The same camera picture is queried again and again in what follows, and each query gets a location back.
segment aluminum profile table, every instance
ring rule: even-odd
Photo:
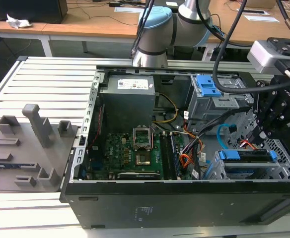
[[[27,121],[21,109],[26,103],[37,103],[41,108],[40,115],[49,117],[51,123],[68,119],[81,126],[96,65],[114,64],[130,65],[131,62],[129,59],[41,57],[17,61],[0,83],[0,117],[14,115],[20,122]],[[169,66],[211,70],[213,63],[171,60]],[[271,78],[270,75],[258,74],[249,63],[223,62],[219,69],[250,72],[256,80]],[[58,192],[0,192],[0,238],[198,238],[228,235],[290,238],[290,213],[268,226],[83,230],[70,206],[59,202],[59,196]]]

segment robotic arm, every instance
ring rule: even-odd
[[[212,25],[209,3],[210,0],[199,0],[199,7]],[[194,47],[205,42],[210,34],[197,14],[195,0],[186,0],[174,14],[167,7],[154,6],[146,21],[139,22],[143,23],[144,30],[132,52],[133,66],[138,67],[167,67],[168,46]]]

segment blue cable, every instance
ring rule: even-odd
[[[232,126],[232,125],[229,125],[229,124],[226,124],[226,123],[219,125],[218,130],[217,130],[217,140],[218,140],[219,144],[223,147],[223,149],[228,149],[228,147],[226,146],[226,144],[222,141],[222,139],[220,137],[220,130],[224,126],[229,127],[229,126]]]

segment yellow wire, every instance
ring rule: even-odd
[[[163,93],[159,93],[159,94],[163,95],[164,97],[166,97],[172,103],[172,105],[175,108],[175,115],[174,115],[174,117],[172,119],[169,119],[169,120],[154,120],[153,122],[156,122],[156,123],[169,123],[169,122],[171,122],[171,121],[176,119],[176,117],[178,115],[178,109],[177,109],[176,105],[174,104],[174,102],[170,98],[168,98],[165,94],[163,94]]]

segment wooden desk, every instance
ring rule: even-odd
[[[88,2],[84,0],[78,0],[78,2],[81,3],[79,4],[81,8],[77,6],[76,0],[68,0],[69,10],[62,24],[33,23],[32,27],[14,29],[8,23],[0,22],[0,36],[39,39],[47,57],[53,55],[50,40],[82,41],[85,52],[87,51],[86,41],[133,42],[136,37],[138,13],[115,12],[113,7],[105,4],[108,1],[94,4],[87,4]],[[235,10],[239,7],[240,4],[237,2],[211,0],[209,9],[212,14],[219,14],[222,30],[228,32],[237,14]],[[278,7],[266,9],[266,11],[280,22],[249,21],[242,16],[231,40],[252,44],[255,40],[266,40],[268,37],[290,38],[290,31],[284,24]],[[110,16],[130,25],[100,16]],[[218,24],[216,16],[213,16],[213,20],[214,24]],[[216,37],[210,36],[207,43],[203,45],[207,47],[205,54],[210,55],[218,43],[219,40]]]
[[[68,0],[68,2],[76,3],[76,0]],[[138,13],[115,12],[114,7],[109,7],[105,4],[108,1],[91,5],[88,5],[84,0],[79,0],[78,2],[84,4],[68,4],[68,14],[62,24],[47,24],[42,33],[93,37],[136,37]]]
[[[230,8],[236,10],[237,8],[240,8],[240,4],[238,2],[228,2],[228,0],[211,0],[210,2],[210,12],[211,14],[217,13],[220,16],[221,28],[225,33],[229,32],[232,22],[237,14],[237,11],[233,11]],[[276,18],[280,22],[249,21],[244,16],[241,16],[230,40],[245,44],[252,44],[256,40],[266,40],[269,37],[290,38],[290,30],[285,25],[278,6],[275,5],[272,9],[264,8],[262,10],[265,10],[271,15],[271,17]],[[243,15],[259,16],[258,14],[247,13]],[[215,25],[219,24],[217,16],[213,16],[213,21]],[[219,39],[215,36],[210,36],[208,42],[219,42]]]

